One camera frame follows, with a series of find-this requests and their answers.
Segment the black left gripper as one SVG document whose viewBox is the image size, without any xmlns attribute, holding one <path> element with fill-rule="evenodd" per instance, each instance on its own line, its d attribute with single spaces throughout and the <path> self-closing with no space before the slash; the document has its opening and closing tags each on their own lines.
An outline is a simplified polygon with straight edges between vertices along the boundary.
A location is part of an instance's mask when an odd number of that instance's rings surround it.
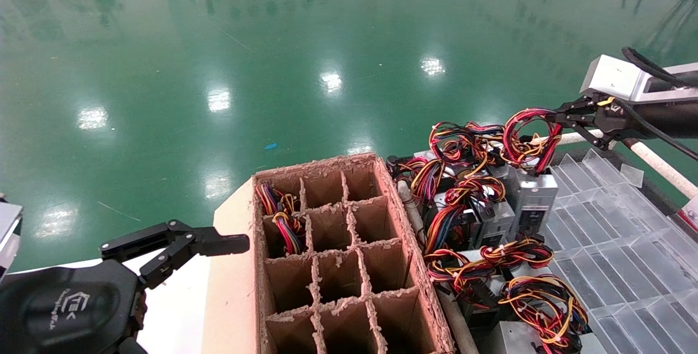
<svg viewBox="0 0 698 354">
<path fill-rule="evenodd" d="M 119 262 L 10 274 L 1 307 L 3 353 L 147 354 L 145 288 Z"/>
</svg>

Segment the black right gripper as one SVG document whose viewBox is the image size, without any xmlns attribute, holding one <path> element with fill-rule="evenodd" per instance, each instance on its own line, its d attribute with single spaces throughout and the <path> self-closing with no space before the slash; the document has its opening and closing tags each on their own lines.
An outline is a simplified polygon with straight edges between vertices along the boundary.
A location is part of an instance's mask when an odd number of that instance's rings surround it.
<svg viewBox="0 0 698 354">
<path fill-rule="evenodd" d="M 697 102 L 646 103 L 622 106 L 614 100 L 597 109 L 602 97 L 581 97 L 573 102 L 563 103 L 555 110 L 555 115 L 544 115 L 546 122 L 571 130 L 559 136 L 559 145 L 588 142 L 593 147 L 607 151 L 619 140 L 626 138 L 657 139 L 646 123 L 672 138 L 697 138 Z"/>
</svg>

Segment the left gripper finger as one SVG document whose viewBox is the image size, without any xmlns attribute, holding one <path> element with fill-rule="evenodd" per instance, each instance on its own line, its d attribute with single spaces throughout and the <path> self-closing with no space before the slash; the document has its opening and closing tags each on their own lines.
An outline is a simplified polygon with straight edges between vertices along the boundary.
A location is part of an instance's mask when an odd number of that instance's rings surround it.
<svg viewBox="0 0 698 354">
<path fill-rule="evenodd" d="M 190 227 L 180 220 L 169 220 L 109 240 L 100 247 L 102 260 L 127 262 L 159 252 L 140 268 L 145 289 L 154 289 L 189 262 L 195 255 L 206 257 L 244 254 L 251 247 L 248 235 L 220 235 L 214 227 Z"/>
</svg>

